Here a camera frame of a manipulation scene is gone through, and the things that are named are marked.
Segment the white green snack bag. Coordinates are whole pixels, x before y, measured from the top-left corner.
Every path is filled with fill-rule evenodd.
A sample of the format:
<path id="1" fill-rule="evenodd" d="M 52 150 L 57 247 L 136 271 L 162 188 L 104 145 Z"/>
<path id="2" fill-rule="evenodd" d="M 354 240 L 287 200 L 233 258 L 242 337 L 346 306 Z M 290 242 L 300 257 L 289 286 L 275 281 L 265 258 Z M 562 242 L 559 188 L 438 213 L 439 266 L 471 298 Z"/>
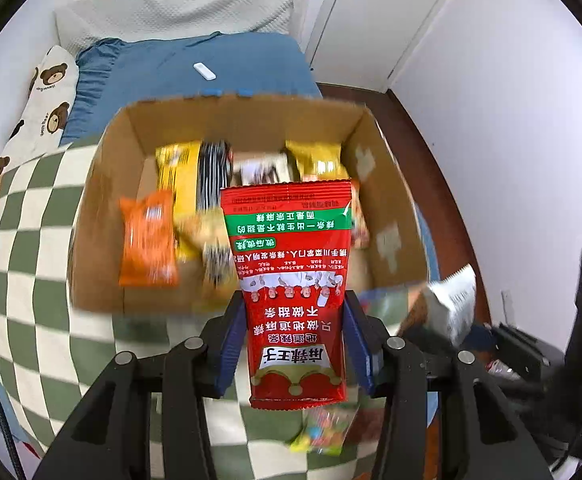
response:
<path id="1" fill-rule="evenodd" d="M 398 334 L 423 326 L 459 348 L 473 325 L 475 301 L 476 275 L 467 264 L 443 281 L 408 292 L 408 313 L 399 323 Z"/>

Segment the colorful candy ball bag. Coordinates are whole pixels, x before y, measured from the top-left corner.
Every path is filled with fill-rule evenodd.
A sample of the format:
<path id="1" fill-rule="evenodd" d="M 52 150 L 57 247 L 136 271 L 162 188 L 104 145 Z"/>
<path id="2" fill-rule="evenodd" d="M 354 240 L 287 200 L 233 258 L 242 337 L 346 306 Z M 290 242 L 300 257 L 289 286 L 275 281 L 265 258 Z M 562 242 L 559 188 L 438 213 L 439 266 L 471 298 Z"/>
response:
<path id="1" fill-rule="evenodd" d="M 339 456 L 358 408 L 330 404 L 309 408 L 303 413 L 303 426 L 290 442 L 292 452 Z"/>

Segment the orange snack packet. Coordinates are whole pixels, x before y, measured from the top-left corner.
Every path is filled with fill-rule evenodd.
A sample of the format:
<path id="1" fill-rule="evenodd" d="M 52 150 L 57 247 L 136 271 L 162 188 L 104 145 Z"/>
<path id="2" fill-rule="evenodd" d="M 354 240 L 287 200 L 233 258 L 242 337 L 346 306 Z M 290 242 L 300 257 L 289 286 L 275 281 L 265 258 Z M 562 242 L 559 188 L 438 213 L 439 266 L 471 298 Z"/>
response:
<path id="1" fill-rule="evenodd" d="M 178 284 L 173 206 L 174 195 L 166 190 L 155 191 L 143 200 L 119 200 L 124 224 L 121 287 Z"/>

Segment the red spicy strip packet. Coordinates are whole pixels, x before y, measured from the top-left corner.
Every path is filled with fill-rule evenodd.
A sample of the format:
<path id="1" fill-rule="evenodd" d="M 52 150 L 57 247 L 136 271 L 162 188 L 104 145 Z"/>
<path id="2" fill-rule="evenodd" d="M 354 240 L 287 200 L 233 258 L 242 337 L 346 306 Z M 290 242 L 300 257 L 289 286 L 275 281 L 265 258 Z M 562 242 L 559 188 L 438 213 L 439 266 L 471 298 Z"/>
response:
<path id="1" fill-rule="evenodd" d="M 253 408 L 294 411 L 346 398 L 351 203 L 347 180 L 221 191 L 247 315 Z"/>

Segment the yellow black snack bag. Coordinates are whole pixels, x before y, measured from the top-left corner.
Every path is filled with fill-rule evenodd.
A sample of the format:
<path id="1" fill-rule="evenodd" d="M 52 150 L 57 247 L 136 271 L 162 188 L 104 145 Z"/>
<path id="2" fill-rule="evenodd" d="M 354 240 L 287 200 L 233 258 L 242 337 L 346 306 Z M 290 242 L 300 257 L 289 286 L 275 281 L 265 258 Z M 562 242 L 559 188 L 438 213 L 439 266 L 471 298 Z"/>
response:
<path id="1" fill-rule="evenodd" d="M 203 284 L 215 289 L 235 277 L 221 211 L 221 191 L 233 177 L 233 150 L 226 141 L 189 141 L 155 150 L 157 187 L 174 195 L 176 260 L 199 260 Z"/>

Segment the white chocolate wafer packet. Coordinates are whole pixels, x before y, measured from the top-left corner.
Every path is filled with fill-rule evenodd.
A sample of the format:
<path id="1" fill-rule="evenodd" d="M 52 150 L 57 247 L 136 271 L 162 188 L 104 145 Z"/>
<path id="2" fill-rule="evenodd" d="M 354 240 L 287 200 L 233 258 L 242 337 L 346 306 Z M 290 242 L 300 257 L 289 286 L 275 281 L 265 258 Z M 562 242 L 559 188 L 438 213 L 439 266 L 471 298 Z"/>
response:
<path id="1" fill-rule="evenodd" d="M 286 154 L 238 154 L 233 159 L 234 185 L 260 185 L 293 181 Z"/>

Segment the orange panda snack bag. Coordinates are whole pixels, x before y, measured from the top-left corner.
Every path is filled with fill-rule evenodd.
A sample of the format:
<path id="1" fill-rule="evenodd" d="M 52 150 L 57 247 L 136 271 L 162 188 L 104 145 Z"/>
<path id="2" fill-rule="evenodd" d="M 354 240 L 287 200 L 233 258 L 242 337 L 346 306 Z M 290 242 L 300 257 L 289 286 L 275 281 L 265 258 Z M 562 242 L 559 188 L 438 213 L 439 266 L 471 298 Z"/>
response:
<path id="1" fill-rule="evenodd" d="M 370 240 L 370 233 L 364 216 L 363 208 L 361 208 L 361 200 L 359 199 L 359 184 L 352 180 L 352 227 L 351 227 L 351 246 L 353 248 L 361 249 L 367 248 Z"/>

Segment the green white checkered mat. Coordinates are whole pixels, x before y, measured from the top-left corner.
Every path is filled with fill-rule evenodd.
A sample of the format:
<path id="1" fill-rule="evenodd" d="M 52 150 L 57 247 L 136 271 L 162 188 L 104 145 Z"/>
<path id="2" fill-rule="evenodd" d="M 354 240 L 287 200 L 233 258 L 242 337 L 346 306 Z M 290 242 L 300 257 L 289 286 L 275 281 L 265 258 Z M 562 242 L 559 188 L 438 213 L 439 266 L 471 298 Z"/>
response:
<path id="1" fill-rule="evenodd" d="M 17 437 L 44 454 L 116 353 L 163 353 L 197 335 L 201 318 L 127 318 L 73 308 L 68 259 L 98 140 L 87 136 L 0 174 L 0 393 Z M 335 456 L 294 452 L 298 412 L 249 403 L 240 364 L 225 396 L 204 403 L 222 479 L 361 479 L 375 461 L 384 404 L 349 386 L 355 426 Z"/>

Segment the cardboard milk box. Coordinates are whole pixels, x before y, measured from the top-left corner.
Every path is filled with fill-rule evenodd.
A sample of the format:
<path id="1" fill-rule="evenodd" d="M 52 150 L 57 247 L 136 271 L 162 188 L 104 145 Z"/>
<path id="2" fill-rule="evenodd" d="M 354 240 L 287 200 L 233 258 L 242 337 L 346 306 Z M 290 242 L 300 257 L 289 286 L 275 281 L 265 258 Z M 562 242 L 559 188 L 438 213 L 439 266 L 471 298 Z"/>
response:
<path id="1" fill-rule="evenodd" d="M 341 179 L 225 185 L 209 211 L 202 152 L 337 150 Z M 198 96 L 122 108 L 98 143 L 71 250 L 73 307 L 188 313 L 249 301 L 328 309 L 346 290 L 424 282 L 415 203 L 368 108 L 294 96 Z"/>

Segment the bear print pillow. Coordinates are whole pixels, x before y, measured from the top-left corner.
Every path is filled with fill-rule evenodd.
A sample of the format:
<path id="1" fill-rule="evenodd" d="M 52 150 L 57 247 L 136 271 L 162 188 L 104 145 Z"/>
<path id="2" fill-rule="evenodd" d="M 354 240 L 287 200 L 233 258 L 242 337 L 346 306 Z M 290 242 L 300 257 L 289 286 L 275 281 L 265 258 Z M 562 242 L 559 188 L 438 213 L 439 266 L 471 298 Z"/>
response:
<path id="1" fill-rule="evenodd" d="M 77 84 L 78 66 L 74 56 L 63 47 L 51 47 L 35 67 L 26 106 L 0 154 L 0 177 L 58 148 Z"/>

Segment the blue bed sheet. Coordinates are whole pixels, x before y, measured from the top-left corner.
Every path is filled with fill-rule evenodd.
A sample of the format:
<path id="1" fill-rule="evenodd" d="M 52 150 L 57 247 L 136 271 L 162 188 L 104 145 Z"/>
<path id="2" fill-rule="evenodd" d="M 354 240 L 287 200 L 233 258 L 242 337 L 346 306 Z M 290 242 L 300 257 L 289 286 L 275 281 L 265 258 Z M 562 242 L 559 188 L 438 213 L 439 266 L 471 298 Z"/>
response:
<path id="1" fill-rule="evenodd" d="M 228 93 L 320 95 L 297 43 L 279 34 L 215 32 L 200 38 L 140 42 L 109 38 L 74 59 L 76 96 L 58 148 L 87 136 L 98 139 L 120 108 L 143 99 Z M 213 70 L 216 79 L 204 80 L 192 67 L 198 62 Z M 12 435 L 26 442 L 11 428 L 3 400 L 0 393 Z"/>

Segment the white remote control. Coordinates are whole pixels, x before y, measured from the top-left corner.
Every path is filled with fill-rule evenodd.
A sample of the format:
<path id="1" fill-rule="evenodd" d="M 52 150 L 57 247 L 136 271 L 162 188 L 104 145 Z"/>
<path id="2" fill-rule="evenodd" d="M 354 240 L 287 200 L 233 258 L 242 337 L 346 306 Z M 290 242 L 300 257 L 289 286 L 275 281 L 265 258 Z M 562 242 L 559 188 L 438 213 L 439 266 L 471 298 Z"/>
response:
<path id="1" fill-rule="evenodd" d="M 216 74 L 204 63 L 198 62 L 193 64 L 192 67 L 204 80 L 212 81 L 216 79 Z"/>

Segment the white door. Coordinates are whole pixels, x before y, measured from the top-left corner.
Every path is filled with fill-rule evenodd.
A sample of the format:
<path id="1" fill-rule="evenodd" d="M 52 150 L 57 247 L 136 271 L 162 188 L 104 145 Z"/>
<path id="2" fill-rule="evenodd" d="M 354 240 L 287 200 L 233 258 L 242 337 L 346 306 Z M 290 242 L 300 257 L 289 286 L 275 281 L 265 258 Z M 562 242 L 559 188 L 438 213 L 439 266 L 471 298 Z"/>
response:
<path id="1" fill-rule="evenodd" d="M 306 58 L 315 81 L 383 92 L 446 0 L 325 0 Z"/>

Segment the white quilted pillow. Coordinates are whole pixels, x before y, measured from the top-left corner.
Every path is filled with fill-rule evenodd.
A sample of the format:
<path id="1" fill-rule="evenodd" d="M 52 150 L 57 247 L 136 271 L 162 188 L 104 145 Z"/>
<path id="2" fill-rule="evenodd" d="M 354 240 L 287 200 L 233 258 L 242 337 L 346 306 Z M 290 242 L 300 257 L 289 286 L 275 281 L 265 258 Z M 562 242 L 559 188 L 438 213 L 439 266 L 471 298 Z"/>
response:
<path id="1" fill-rule="evenodd" d="M 172 40 L 241 32 L 301 36 L 308 0 L 74 0 L 55 10 L 72 55 L 97 41 Z"/>

